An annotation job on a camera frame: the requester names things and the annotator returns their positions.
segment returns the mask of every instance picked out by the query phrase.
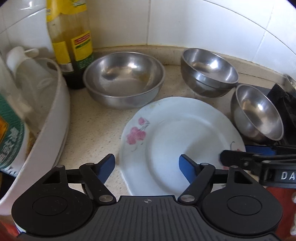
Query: metal bowl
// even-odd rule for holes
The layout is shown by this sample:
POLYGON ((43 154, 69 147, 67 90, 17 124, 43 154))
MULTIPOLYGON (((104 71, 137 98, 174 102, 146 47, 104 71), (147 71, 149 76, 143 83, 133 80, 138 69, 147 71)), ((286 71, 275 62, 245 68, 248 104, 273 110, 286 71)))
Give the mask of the metal bowl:
POLYGON ((258 89, 239 85, 231 99, 231 114, 237 129, 259 144, 282 139, 284 126, 274 104, 258 89))
POLYGON ((292 96, 294 96, 296 98, 296 81, 289 75, 285 75, 285 82, 284 82, 284 86, 285 86, 285 91, 287 91, 288 93, 290 93, 292 96))
POLYGON ((133 52, 108 54, 90 64, 83 82, 90 96, 112 108, 141 107, 159 92, 165 76, 155 58, 133 52))
POLYGON ((196 71, 181 59, 181 74, 185 83, 197 94, 205 97, 217 98, 226 95, 231 89, 213 88, 196 79, 196 71))
POLYGON ((199 84, 198 81, 214 89, 230 90, 236 86, 239 78, 235 68, 225 59, 210 51, 197 48, 186 49, 183 52, 181 71, 190 87, 199 84))

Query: orange object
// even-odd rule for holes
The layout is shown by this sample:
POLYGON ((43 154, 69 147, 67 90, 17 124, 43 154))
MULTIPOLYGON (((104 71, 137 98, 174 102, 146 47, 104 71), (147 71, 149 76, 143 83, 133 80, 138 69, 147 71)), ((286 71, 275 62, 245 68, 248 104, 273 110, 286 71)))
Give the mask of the orange object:
POLYGON ((292 194, 296 191, 290 188, 274 188, 268 187, 271 192, 283 207, 283 217, 276 230, 276 234, 280 239, 286 239, 290 235, 290 229, 294 225, 294 214, 296 212, 296 204, 292 202, 292 194))
POLYGON ((18 231, 14 225, 0 222, 0 240, 17 241, 18 231))

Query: metal screw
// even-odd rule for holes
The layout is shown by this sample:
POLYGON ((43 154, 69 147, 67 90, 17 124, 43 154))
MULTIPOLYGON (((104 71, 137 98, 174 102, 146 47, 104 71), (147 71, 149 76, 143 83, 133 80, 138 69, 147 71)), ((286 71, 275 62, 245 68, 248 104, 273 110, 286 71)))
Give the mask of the metal screw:
POLYGON ((111 202, 113 200, 113 197, 111 195, 102 195, 99 197, 99 200, 101 202, 111 202))
POLYGON ((195 200, 195 198, 192 195, 185 194, 185 195, 181 196, 181 200, 184 202, 193 202, 195 200))

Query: tile wall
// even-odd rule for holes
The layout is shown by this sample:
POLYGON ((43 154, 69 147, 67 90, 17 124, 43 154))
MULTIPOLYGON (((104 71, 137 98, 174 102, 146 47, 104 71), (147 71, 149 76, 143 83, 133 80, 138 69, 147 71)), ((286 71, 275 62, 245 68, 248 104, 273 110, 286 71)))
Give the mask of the tile wall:
MULTIPOLYGON (((252 61, 296 79, 296 9, 287 0, 86 0, 94 48, 199 47, 252 61)), ((46 0, 0 8, 0 52, 37 47, 54 56, 46 0)))

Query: floral plate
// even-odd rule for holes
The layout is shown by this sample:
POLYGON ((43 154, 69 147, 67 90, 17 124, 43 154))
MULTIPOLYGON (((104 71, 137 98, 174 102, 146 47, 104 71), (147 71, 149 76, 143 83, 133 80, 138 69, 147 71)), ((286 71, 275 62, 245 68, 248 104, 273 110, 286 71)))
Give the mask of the floral plate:
POLYGON ((179 156, 223 168, 219 154, 245 151, 230 120, 200 100, 169 97, 141 108, 125 126, 119 165, 131 195, 175 195, 189 185, 179 169, 179 156))

